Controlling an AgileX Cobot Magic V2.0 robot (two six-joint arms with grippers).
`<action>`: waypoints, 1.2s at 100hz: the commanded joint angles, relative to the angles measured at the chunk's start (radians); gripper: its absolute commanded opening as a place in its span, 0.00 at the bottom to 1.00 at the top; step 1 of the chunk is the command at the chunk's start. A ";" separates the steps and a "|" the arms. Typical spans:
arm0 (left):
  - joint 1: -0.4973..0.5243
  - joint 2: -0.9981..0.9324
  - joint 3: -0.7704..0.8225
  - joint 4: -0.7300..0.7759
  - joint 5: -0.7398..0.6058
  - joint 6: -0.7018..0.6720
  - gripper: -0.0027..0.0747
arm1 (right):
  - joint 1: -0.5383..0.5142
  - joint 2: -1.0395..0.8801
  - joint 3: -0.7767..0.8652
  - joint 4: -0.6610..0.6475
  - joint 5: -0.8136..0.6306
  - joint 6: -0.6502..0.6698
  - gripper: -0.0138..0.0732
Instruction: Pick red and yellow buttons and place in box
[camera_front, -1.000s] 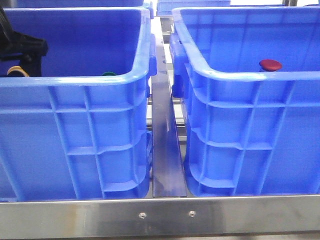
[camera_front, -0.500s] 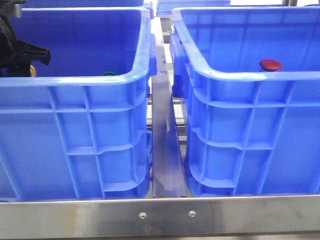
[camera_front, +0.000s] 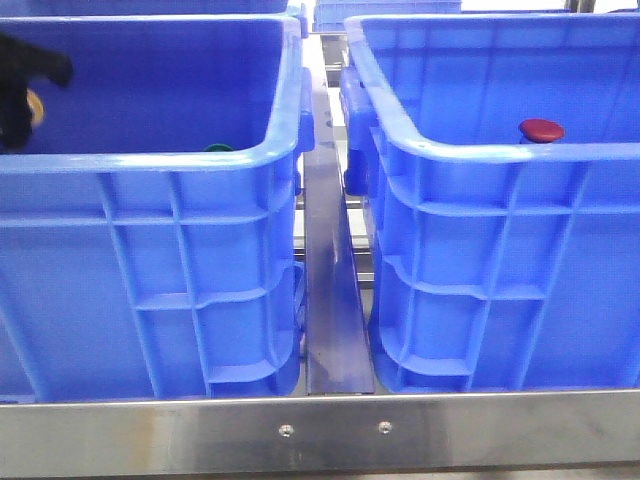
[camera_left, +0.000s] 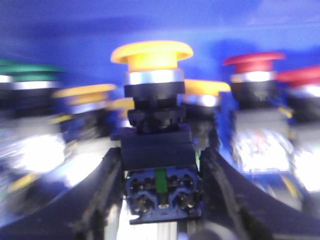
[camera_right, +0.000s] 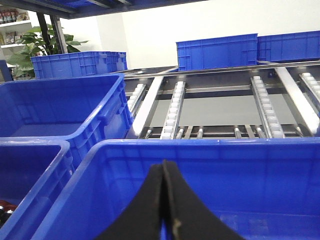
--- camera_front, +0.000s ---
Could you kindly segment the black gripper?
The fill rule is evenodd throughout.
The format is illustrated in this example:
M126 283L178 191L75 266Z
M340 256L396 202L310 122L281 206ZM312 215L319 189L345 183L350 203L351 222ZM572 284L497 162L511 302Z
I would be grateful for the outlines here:
M1 33L1 145L6 150L24 147L32 135L29 82L45 78L66 88L72 77L68 55Z

